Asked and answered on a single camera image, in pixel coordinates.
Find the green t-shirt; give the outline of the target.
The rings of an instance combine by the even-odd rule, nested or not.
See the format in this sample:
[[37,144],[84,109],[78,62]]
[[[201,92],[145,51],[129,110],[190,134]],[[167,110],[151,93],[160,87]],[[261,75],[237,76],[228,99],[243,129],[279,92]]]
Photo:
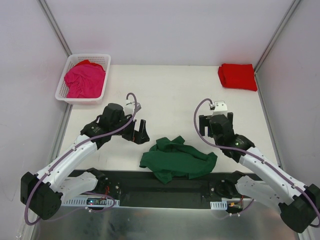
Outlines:
[[168,184],[174,177],[191,180],[210,174],[217,159],[213,152],[205,154],[191,145],[185,145],[181,136],[173,140],[162,137],[142,154],[139,167],[151,170],[162,184]]

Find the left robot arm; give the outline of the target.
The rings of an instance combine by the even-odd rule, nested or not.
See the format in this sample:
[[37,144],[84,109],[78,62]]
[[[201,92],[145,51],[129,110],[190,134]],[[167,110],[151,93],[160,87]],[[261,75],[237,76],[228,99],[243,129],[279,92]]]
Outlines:
[[86,124],[71,146],[54,161],[37,173],[25,173],[20,181],[20,201],[25,205],[24,220],[29,226],[29,211],[39,220],[52,218],[62,203],[80,194],[91,192],[103,198],[111,191],[110,180],[92,167],[81,175],[69,179],[69,175],[88,156],[97,152],[113,136],[120,136],[137,145],[150,140],[146,121],[140,121],[135,130],[135,115],[140,103],[127,100],[125,106],[109,103],[95,120]]

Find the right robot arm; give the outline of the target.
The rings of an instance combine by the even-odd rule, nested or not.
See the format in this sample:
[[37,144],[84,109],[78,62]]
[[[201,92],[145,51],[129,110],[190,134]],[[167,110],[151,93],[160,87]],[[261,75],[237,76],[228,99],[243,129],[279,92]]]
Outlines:
[[229,197],[242,194],[274,209],[296,233],[301,234],[308,227],[319,228],[320,225],[313,222],[320,218],[320,188],[292,177],[269,161],[251,140],[236,134],[233,113],[195,115],[193,121],[200,138],[214,139],[212,147],[220,149],[226,157],[248,168],[263,181],[257,183],[237,172],[237,178],[225,184]]

